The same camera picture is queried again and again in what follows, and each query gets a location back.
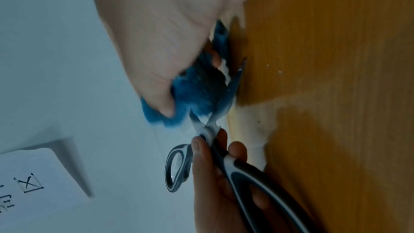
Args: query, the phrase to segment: hand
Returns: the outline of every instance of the hand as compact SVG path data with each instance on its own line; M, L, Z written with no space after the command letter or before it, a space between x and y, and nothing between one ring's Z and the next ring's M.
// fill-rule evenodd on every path
M174 115L172 80L195 60L221 12L245 0L95 0L136 92Z
M227 133L222 129L217 139L227 147ZM194 215L195 227L201 232L247 232L233 189L223 173L213 164L210 148L200 137L193 138L193 177L194 177ZM228 149L230 155L247 160L246 147L233 142ZM268 217L273 211L266 194L252 187L255 204Z

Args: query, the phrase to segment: blue yarn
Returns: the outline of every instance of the blue yarn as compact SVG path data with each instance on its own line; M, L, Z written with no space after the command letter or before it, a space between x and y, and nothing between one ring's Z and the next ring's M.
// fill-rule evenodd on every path
M214 30L213 48L222 59L228 61L229 34L221 21L217 21ZM193 66L182 76L177 76L171 87L171 94L176 103L176 114L165 117L151 108L142 98L142 110L150 124L163 123L166 127L178 126L192 110L197 116L206 116L213 112L218 100L226 91L226 77L213 67L210 53L202 52Z

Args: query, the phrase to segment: brown wood grain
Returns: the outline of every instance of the brown wood grain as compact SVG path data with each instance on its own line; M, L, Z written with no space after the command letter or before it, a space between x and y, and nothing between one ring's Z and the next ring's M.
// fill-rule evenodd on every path
M233 138L325 231L414 232L414 0L249 0L245 22Z

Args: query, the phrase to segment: scissor handle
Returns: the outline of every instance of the scissor handle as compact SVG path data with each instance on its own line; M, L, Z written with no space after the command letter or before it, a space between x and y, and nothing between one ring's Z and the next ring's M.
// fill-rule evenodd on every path
M173 164L174 157L177 154L181 155L182 162L173 180L171 177L171 166ZM191 149L191 144L178 145L169 152L164 171L165 185L167 186L168 191L177 191L180 188L181 183L185 182L188 179L192 161L193 151Z
M233 188L241 216L249 232L272 232L272 227L263 211L253 202L251 185L268 195L270 200L288 215L299 232L319 232L306 211L287 191L270 180L265 173L229 155L227 150L220 147L217 139L214 140L211 153L214 164L225 174Z

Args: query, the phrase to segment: paper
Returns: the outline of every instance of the paper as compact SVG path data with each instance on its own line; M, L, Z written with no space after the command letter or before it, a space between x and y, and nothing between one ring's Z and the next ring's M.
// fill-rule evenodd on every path
M0 227L88 199L50 148L0 155Z

